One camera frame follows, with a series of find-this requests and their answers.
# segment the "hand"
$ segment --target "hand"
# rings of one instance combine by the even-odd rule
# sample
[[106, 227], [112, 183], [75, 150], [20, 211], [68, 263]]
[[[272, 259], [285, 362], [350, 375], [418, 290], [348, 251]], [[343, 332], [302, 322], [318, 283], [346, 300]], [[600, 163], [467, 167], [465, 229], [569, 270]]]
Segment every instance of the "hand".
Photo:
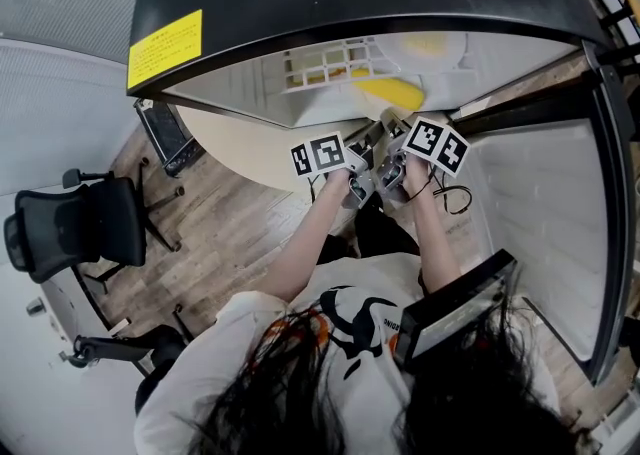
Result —
[[429, 181], [429, 163], [422, 158], [407, 153], [406, 176], [402, 186], [409, 194], [409, 197], [413, 197], [420, 192], [427, 181]]
[[324, 187], [335, 191], [341, 198], [345, 198], [349, 193], [350, 176], [351, 173], [348, 169], [338, 169], [330, 172]]

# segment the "wooden floor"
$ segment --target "wooden floor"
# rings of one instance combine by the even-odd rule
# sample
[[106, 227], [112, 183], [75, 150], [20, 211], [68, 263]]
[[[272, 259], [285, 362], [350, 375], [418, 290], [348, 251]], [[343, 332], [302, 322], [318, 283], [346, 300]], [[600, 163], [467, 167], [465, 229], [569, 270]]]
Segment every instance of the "wooden floor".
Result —
[[[492, 104], [575, 76], [582, 66], [584, 62], [574, 60], [542, 78], [532, 77], [517, 90], [501, 91]], [[97, 300], [112, 323], [125, 317], [131, 319], [132, 324], [123, 335], [139, 335], [162, 323], [174, 325], [171, 311], [178, 303], [184, 307], [183, 319], [197, 334], [213, 323], [231, 295], [251, 289], [265, 273], [308, 210], [310, 197], [256, 184], [209, 155], [184, 171], [179, 180], [168, 178], [142, 128], [114, 163], [116, 175], [135, 177], [143, 156], [151, 161], [144, 178], [147, 204], [170, 194], [177, 186], [186, 190], [184, 197], [152, 214], [170, 242], [181, 241], [182, 250], [166, 252], [148, 238], [146, 265], [122, 271], [109, 281], [109, 294]], [[353, 212], [342, 210], [333, 232], [349, 234], [352, 216]], [[393, 212], [392, 216], [415, 236], [408, 208]], [[473, 267], [478, 254], [469, 214], [454, 217], [441, 210], [441, 217], [463, 270]], [[101, 262], [88, 269], [97, 272], [108, 266]], [[640, 299], [638, 285], [634, 281], [631, 308], [636, 308]], [[542, 325], [537, 328], [561, 397], [563, 415], [577, 419], [581, 426], [594, 426], [621, 400], [631, 383], [635, 367], [628, 351], [620, 352], [609, 378], [594, 389], [548, 329]]]

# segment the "yellow warning label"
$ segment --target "yellow warning label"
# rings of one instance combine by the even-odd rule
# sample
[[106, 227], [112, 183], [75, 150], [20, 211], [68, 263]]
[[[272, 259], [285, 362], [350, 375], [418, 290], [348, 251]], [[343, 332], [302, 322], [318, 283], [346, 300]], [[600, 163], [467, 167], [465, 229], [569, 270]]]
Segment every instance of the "yellow warning label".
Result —
[[202, 53], [202, 9], [187, 14], [129, 48], [127, 89]]

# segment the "white t-shirt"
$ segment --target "white t-shirt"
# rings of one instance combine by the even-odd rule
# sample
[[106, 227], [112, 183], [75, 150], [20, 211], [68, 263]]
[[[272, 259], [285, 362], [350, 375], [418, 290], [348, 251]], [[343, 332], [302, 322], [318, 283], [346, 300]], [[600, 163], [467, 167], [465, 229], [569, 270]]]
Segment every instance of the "white t-shirt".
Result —
[[[411, 379], [393, 361], [402, 310], [422, 298], [420, 258], [397, 253], [343, 258], [316, 268], [309, 285], [288, 306], [257, 291], [234, 295], [217, 322], [180, 355], [140, 411], [138, 455], [185, 453], [195, 434], [185, 421], [202, 421], [211, 403], [235, 379], [265, 330], [290, 308], [320, 299], [332, 332], [328, 389], [344, 424], [351, 454], [397, 453], [396, 420], [410, 400]], [[532, 358], [533, 389], [558, 410], [551, 375]]]

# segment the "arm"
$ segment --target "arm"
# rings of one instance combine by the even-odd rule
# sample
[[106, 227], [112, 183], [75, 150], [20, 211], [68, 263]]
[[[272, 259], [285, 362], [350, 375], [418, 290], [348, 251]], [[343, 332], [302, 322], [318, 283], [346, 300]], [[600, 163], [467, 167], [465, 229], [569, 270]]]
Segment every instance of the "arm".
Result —
[[349, 172], [329, 174], [318, 198], [285, 248], [269, 267], [257, 290], [291, 302], [309, 283], [324, 241], [349, 192]]
[[[412, 154], [407, 155], [407, 176], [403, 186], [410, 197], [420, 192], [429, 179], [427, 163]], [[460, 267], [442, 227], [436, 200], [427, 186], [411, 201], [420, 245], [422, 279], [430, 293], [460, 277]]]

